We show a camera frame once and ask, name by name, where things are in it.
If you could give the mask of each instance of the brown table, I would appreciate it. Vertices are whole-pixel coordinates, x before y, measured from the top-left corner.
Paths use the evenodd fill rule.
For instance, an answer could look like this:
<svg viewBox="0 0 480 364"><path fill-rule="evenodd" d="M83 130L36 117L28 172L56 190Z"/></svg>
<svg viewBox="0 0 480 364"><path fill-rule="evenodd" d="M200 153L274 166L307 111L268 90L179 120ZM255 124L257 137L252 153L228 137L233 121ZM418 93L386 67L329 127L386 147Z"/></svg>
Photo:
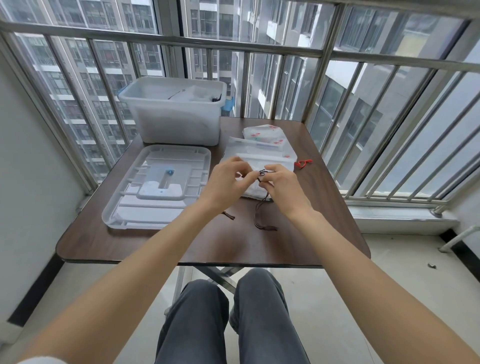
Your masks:
<svg viewBox="0 0 480 364"><path fill-rule="evenodd" d="M283 129L299 160L313 160L313 163L301 170L295 168L313 208L322 212L335 229L370 257L370 250L305 125L286 120L222 117L220 143L209 148L212 152L211 168L222 158L229 136L242 138L243 128L266 123ZM144 147L140 136L137 136L62 235L56 250L63 260L75 263L118 263L155 234L156 231L152 230L113 230L101 218L112 193ZM261 214L262 223L278 226L278 231L255 228L253 212L257 202L248 198L236 202L227 210L236 217L234 221L224 215L215 217L195 238L179 265L321 267L321 262L309 243L278 211L275 204L264 204Z"/></svg>

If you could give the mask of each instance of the leg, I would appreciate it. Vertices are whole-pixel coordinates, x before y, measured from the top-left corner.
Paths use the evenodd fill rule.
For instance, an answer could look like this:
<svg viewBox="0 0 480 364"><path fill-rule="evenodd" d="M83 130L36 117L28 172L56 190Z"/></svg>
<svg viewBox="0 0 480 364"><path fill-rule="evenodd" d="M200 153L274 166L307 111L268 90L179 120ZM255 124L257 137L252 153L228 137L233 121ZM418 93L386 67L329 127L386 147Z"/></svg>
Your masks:
<svg viewBox="0 0 480 364"><path fill-rule="evenodd" d="M228 299L204 279L188 283L172 305L158 338L155 363L226 364Z"/></svg>
<svg viewBox="0 0 480 364"><path fill-rule="evenodd" d="M282 287L265 269L252 269L238 282L230 324L239 335L240 363L309 363Z"/></svg>

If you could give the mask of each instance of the metal railing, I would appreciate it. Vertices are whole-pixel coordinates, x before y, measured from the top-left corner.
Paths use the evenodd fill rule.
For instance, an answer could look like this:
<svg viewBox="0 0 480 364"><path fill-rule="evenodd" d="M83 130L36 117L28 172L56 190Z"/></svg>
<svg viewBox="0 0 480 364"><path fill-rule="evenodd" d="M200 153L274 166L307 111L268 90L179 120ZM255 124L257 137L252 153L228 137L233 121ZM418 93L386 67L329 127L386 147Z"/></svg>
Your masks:
<svg viewBox="0 0 480 364"><path fill-rule="evenodd" d="M198 49L206 49L207 50L207 78L209 80L213 77L213 59L212 59L212 52L213 50L229 50L229 51L238 51L244 53L244 62L243 62L243 74L241 75L242 78L242 90L241 90L241 97L240 97L240 116L246 117L247 112L247 96L248 96L248 86L247 82L249 79L249 69L251 64L251 56L253 53L267 53L267 54L274 54L280 55L280 61L278 63L279 71L276 72L275 80L274 80L274 89L272 95L274 98L272 100L271 108L268 113L270 119L274 119L276 115L276 108L279 104L279 92L280 85L282 85L282 77L283 77L283 68L285 67L285 59L287 56L297 56L297 57L307 57L307 58L315 58L318 59L317 67L315 70L315 75L312 80L312 86L310 89L310 93L307 98L306 106L302 114L301 122L306 123L312 117L314 117L313 110L315 105L315 100L317 98L317 94L321 88L322 81L325 78L325 72L327 66L330 61L349 61L349 62L358 62L356 70L352 76L350 84L347 88L347 92L343 94L341 100L338 103L338 107L335 110L335 114L328 126L326 131L325 137L321 143L319 148L319 152L322 153L325 151L325 148L329 145L332 140L333 129L334 125L336 125L338 119L341 117L342 112L344 111L348 97L352 92L352 89L355 83L358 80L362 67L366 63L371 64L383 64L383 65L392 65L393 69L390 72L388 79L385 81L379 95L377 96L374 105L371 107L371 111L369 115L363 120L361 126L358 128L356 135L354 137L354 142L350 145L347 153L340 161L340 164L336 171L333 173L333 177L336 177L341 170L343 164L349 157L352 148L356 144L356 141L359 139L361 132L365 129L368 121L372 117L373 112L375 111L376 107L384 97L385 93L388 90L389 85L391 84L395 74L397 73L398 69L401 66L407 67L422 67L428 69L424 78L419 82L416 90L412 93L410 98L405 103L403 109L397 115L391 126L386 131L385 135L381 139L379 145L376 147L374 153L370 156L368 161L366 162L365 166L361 169L358 176L356 177L355 181L353 182L352 186L349 188L348 191L344 191L344 196L347 199L352 201L377 201L377 202L389 202L389 203L409 203L409 204L419 204L421 206L431 206L437 207L435 212L441 213L445 206L448 204L448 201L445 201L445 197L448 196L454 186L460 185L463 180L465 180L468 176L475 171L476 168L480 166L480 153L472 158L468 163L459 170L459 172L452 176L444 185L439 188L432 196L429 197L422 197L417 196L417 193L420 189L425 186L435 175L438 171L445 166L448 161L450 161L464 146L468 141L470 141L477 132L480 131L480 128L477 128L469 137L463 141L463 143L455 149L449 155L443 163L437 168L434 172L432 172L425 181L408 196L398 196L395 193L401 187L401 185L408 179L409 176L413 174L422 164L422 162L433 152L433 150L439 145L439 143L450 133L450 131L458 124L460 120L466 115L466 113L476 104L476 102L480 99L480 93L477 94L474 99L469 103L469 105L455 118L452 124L445 130L445 132L435 141L435 143L429 148L429 150L420 158L420 160L411 168L411 170L407 173L407 175L402 179L402 181L393 189L393 191L388 196L378 196L375 195L376 188L382 183L388 173L392 170L392 168L396 165L396 163L400 160L401 156L404 154L406 149L413 143L428 121L432 118L434 113L439 109L441 104L446 100L446 98L450 95L453 89L459 84L461 79L465 76L467 72L472 73L480 73L480 64L476 63L468 63L468 62L457 62L457 61L446 61L446 60L433 60L433 59L424 59L424 58L414 58L414 57L403 57L403 56L395 56L395 55L385 55L385 54L368 54L368 53L359 53L359 52L344 52L341 50L334 49L335 40L337 38L340 25L342 22L342 18L345 13L346 4L344 1L336 1L334 2L335 9L332 16L332 20L330 22L329 29L327 31L327 36L325 38L325 46L323 49L312 49L312 48L299 48L299 47L290 47L290 46L283 46L283 45L272 45L272 44L256 44L256 43L245 43L245 42L237 42L237 41L227 41L227 40L216 40L216 39L203 39L203 38L185 38L185 37L178 37L178 36L162 36L162 35L155 35L155 34L141 34L141 33L128 33L128 32L120 32L120 31L109 31L109 30L97 30L97 29L85 29L85 28L75 28L75 27L64 27L64 26L57 26L57 25L40 25L40 24L23 24L23 23L13 23L13 22L6 22L0 21L0 33L7 45L9 45L10 50L12 53L15 53L14 45L12 44L12 40L10 36L12 33L27 33L27 34L39 34L43 35L47 41L47 44L52 51L52 54L57 61L57 64L63 74L63 77L68 82L69 87L72 91L72 95L75 101L78 103L82 115L85 118L86 123L91 127L94 131L94 139L97 145L100 147L100 141L98 136L95 134L95 130L92 127L92 123L89 120L89 115L85 111L84 107L82 106L81 99L78 95L78 92L75 91L75 86L73 85L72 81L68 77L68 72L63 65L61 60L60 54L56 49L54 42L52 41L52 37L76 37L76 38L85 38L87 40L88 46L92 53L93 59L95 61L95 65L98 69L100 78L103 82L104 88L107 91L107 97L110 101L110 104L113 109L113 113L115 119L119 125L121 135L128 145L129 140L127 137L127 133L125 131L125 126L123 121L120 117L120 113L118 110L117 103L115 102L114 95L111 91L111 88L108 85L107 77L105 74L105 70L103 69L97 49L94 44L94 40L108 40L108 41L120 41L126 42L128 47L128 53L131 58L131 62L133 64L133 69L135 76L138 78L140 77L140 69L137 63L137 59L135 57L135 52L133 48L134 43L150 43L156 44L160 46L167 46L167 52L169 54L173 54L173 47L189 47L189 48L198 48ZM167 66L172 62L171 57L168 55L166 56L166 63ZM393 135L398 131L400 125L403 123L405 118L407 117L408 113L410 112L412 106L418 101L420 95L425 90L431 79L434 77L437 71L444 70L444 71L454 71L460 72L460 74L456 77L456 79L452 82L452 84L448 87L448 89L444 92L443 96L440 100L435 104L429 114L422 120L418 128L412 133L408 141L405 145L402 146L400 151L395 155L392 159L388 167L382 171L381 176L372 184L371 188L364 196L355 196L357 191L360 188L360 185L365 181L368 177L368 174L372 170L373 166L375 165L378 157L381 153L385 150L388 143L392 140ZM104 160L108 164L108 167L111 168L111 163L109 163L107 156L104 155Z"/></svg>

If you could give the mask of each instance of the white wall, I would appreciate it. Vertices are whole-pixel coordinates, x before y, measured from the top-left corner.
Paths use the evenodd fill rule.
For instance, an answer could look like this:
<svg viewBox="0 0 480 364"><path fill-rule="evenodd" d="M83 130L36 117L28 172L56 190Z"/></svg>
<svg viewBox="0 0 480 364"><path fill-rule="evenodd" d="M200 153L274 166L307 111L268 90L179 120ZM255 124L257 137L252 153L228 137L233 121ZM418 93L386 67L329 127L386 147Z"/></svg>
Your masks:
<svg viewBox="0 0 480 364"><path fill-rule="evenodd" d="M457 234L472 225L480 225L480 180L462 192L450 210L460 221L460 225L454 229ZM480 258L480 232L471 234L463 241Z"/></svg>
<svg viewBox="0 0 480 364"><path fill-rule="evenodd" d="M0 56L0 322L54 254L84 195L44 125Z"/></svg>

